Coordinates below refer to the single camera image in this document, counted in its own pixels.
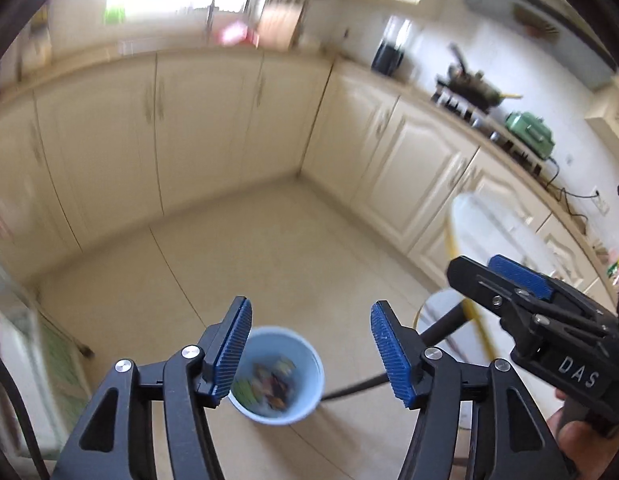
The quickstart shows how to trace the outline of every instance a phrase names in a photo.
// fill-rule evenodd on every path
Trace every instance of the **black pole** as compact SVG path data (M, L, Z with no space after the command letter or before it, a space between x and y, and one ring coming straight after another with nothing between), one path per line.
M446 337L456 332L465 323L467 323L467 317L465 316L462 303L459 303L441 319L436 321L430 328L425 330L421 334L421 338L423 338L423 342L427 346L436 345ZM375 388L376 386L381 386L381 384L385 384L387 382L389 382L387 374L381 374L361 383L352 384L352 386L347 386L346 388L342 388L336 392L324 395L320 400L325 401L341 399L342 397L348 397L350 395Z

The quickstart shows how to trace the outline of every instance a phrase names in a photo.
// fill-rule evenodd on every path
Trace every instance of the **human hand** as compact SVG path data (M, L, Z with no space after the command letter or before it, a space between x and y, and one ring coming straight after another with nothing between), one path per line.
M560 390L556 396L561 400L567 398ZM547 420L558 447L576 464L581 473L579 480L598 480L619 450L619 430L613 437L605 438L586 422L573 420L558 431L562 414L561 408Z

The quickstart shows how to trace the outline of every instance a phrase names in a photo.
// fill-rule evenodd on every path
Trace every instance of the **white wall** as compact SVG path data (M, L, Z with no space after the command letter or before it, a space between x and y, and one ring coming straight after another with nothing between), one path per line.
M308 13L306 30L324 41L341 44L349 56L371 64L391 12L352 0L317 4L318 9ZM328 5L340 6L339 12L331 9L330 20L321 12L321 7ZM422 30L405 56L416 66L415 84L433 93L435 76L445 75L454 61L448 49L453 41L461 47L471 70L483 70L503 92L523 94L521 100L503 102L493 115L504 118L515 110L529 110L544 118L553 131L553 156L561 168L555 182L582 195L590 194L594 186L599 189L610 206L606 216L590 200L574 198L570 204L589 217L590 239L599 238L609 250L619 250L619 165L583 119L592 92L532 42L468 11L462 0L447 0L437 21L420 25ZM349 37L344 40L346 28Z
M186 16L106 25L103 19L106 2L107 0L50 1L49 28L53 59L117 40L202 34L205 30L207 14L204 10ZM242 14L216 12L214 28L218 30L239 18L242 18Z

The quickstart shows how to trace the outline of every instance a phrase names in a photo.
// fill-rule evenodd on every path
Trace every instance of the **blue bucket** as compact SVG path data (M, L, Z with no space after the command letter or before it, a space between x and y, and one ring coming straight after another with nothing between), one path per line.
M294 394L284 412L272 410L271 416L259 415L238 402L232 392L229 395L239 412L269 426L286 426L308 416L318 406L325 386L325 371L317 351L296 332L280 326L261 326L250 331L234 380L250 379L254 364L272 365L281 357L296 366Z

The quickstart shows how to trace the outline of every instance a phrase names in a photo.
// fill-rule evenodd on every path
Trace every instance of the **range hood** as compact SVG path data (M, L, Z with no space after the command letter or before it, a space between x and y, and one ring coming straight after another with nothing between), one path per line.
M528 38L592 91L610 82L616 73L614 60L586 30L586 24L559 10L560 0L464 1L473 12Z

